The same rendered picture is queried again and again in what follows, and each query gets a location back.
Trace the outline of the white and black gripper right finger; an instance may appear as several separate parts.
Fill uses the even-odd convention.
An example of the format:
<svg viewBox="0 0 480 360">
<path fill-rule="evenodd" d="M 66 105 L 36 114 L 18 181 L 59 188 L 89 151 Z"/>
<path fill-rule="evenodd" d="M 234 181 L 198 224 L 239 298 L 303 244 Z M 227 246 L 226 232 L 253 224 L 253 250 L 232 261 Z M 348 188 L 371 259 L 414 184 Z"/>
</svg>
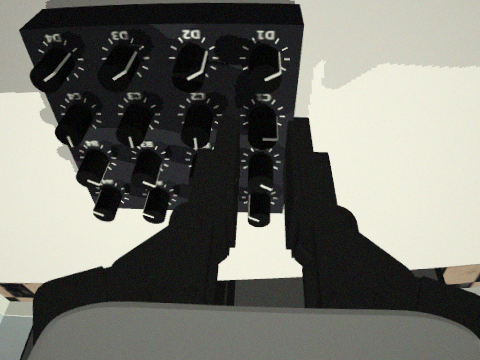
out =
<svg viewBox="0 0 480 360">
<path fill-rule="evenodd" d="M 288 121 L 283 196 L 285 244 L 302 266 L 305 308 L 419 311 L 480 339 L 479 295 L 414 276 L 337 204 L 329 154 L 314 152 L 308 117 Z"/>
</svg>

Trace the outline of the black knob box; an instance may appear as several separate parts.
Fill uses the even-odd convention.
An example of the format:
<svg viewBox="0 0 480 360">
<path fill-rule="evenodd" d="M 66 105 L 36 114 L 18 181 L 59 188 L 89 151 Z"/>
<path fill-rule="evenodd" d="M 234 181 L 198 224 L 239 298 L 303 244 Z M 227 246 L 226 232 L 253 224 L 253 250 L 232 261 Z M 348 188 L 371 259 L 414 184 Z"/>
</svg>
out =
<svg viewBox="0 0 480 360">
<path fill-rule="evenodd" d="M 214 149 L 219 115 L 240 123 L 238 212 L 253 227 L 267 226 L 270 211 L 283 214 L 300 4 L 50 8 L 19 32 L 30 80 L 48 99 L 97 219 L 143 209 L 147 222 L 163 223 L 167 209 L 188 201 L 198 150 Z"/>
</svg>

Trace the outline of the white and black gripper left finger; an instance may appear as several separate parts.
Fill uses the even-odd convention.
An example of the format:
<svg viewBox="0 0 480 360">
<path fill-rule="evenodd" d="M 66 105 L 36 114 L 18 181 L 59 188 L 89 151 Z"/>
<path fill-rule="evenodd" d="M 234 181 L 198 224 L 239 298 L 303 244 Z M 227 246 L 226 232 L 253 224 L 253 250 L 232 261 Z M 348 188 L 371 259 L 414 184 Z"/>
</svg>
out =
<svg viewBox="0 0 480 360">
<path fill-rule="evenodd" d="M 88 304 L 215 305 L 218 264 L 236 245 L 239 185 L 239 120 L 219 115 L 215 147 L 198 150 L 189 200 L 172 211 L 168 226 L 110 267 L 56 278 L 37 289 L 33 346 L 51 320 Z"/>
</svg>

